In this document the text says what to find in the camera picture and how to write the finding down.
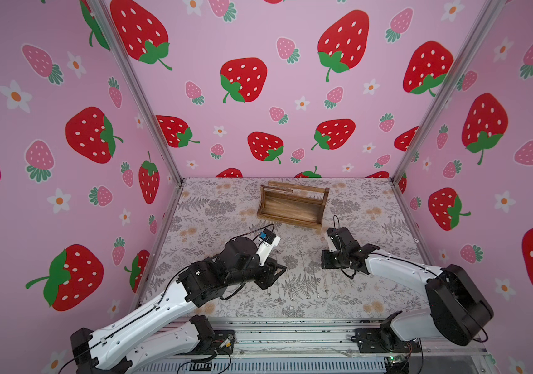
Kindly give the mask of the wooden jewelry display stand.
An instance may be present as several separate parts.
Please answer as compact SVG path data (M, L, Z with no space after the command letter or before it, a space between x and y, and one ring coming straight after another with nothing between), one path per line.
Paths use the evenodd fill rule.
M257 217L294 226L321 229L329 188L269 181L260 186Z

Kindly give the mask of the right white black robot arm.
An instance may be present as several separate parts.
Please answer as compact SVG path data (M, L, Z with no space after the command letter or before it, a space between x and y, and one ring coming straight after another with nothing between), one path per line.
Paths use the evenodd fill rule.
M321 256L323 269L383 277L427 297L426 308L396 312L381 323L379 337L388 351L400 342L424 338L445 338L466 346L494 318L491 305L458 265L425 265L396 257L373 244L362 246L347 228L327 229L327 244L329 248Z

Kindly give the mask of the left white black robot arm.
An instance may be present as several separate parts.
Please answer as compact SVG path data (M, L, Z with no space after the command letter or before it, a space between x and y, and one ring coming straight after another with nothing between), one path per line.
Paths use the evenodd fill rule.
M286 271L270 258L280 237L269 229L261 242L239 236L221 253L185 267L166 289L124 318L99 330L82 328L71 335L73 361L78 373L134 373L166 357L205 352L214 341L205 316L164 331L171 322L214 299L228 288L255 283L266 290Z

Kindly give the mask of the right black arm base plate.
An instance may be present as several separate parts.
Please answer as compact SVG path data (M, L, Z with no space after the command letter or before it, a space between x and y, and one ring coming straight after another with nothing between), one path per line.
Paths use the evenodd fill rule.
M351 341L363 354L408 354L421 353L422 346L418 340L402 341L391 330L374 328L356 329Z

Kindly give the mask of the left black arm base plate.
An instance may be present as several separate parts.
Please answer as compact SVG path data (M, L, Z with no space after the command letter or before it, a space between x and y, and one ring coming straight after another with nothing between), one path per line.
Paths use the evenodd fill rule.
M215 330L213 333L200 333L198 344L188 352L190 355L208 355L218 351L232 354L235 347L234 330Z

